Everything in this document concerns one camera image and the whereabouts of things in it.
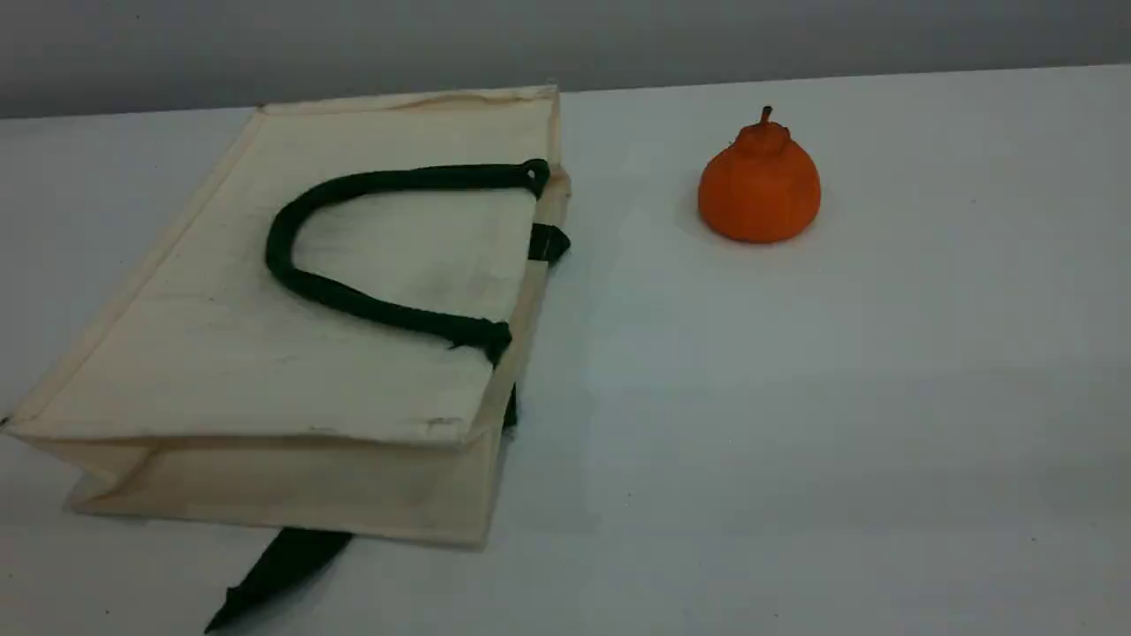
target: green fabric strap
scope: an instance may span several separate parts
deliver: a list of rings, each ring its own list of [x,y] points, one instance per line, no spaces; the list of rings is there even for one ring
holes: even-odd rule
[[[361,196],[412,190],[524,188],[541,198],[549,180],[550,165],[538,158],[521,164],[441,165],[338,177],[307,190],[275,216],[267,233],[267,268],[283,286],[307,300],[365,320],[431,334],[447,340],[452,347],[473,346],[481,350],[492,364],[499,364],[511,342],[507,323],[378,300],[337,281],[299,269],[294,266],[292,250],[302,224],[316,212]]]

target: tote bag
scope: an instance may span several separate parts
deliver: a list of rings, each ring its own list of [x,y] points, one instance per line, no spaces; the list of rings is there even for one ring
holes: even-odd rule
[[[482,542],[563,249],[558,118],[552,87],[258,109],[6,432],[81,467],[86,513]],[[280,210],[374,173],[425,182],[307,206],[292,269],[501,338],[366,319],[268,267]]]

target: orange pumpkin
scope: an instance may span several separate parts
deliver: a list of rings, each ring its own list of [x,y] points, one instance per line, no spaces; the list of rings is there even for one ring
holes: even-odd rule
[[[821,206],[821,179],[789,129],[770,121],[774,109],[707,164],[699,181],[699,215],[711,230],[751,243],[796,237]]]

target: gray wall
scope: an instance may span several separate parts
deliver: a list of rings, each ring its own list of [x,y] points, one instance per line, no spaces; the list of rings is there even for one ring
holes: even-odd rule
[[[0,115],[1131,60],[1131,0],[0,3]]]

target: bag handle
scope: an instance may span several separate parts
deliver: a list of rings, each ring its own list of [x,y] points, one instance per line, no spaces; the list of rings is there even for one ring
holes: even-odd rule
[[[524,188],[541,198],[550,165],[535,158],[520,164],[441,165],[347,174],[299,195],[275,215],[267,233],[265,261],[284,287],[300,296],[351,316],[390,327],[431,334],[452,349],[473,346],[498,366],[510,345],[510,326],[486,318],[440,313],[378,300],[348,285],[299,269],[292,252],[299,230],[319,209],[364,195],[413,190],[497,190]]]

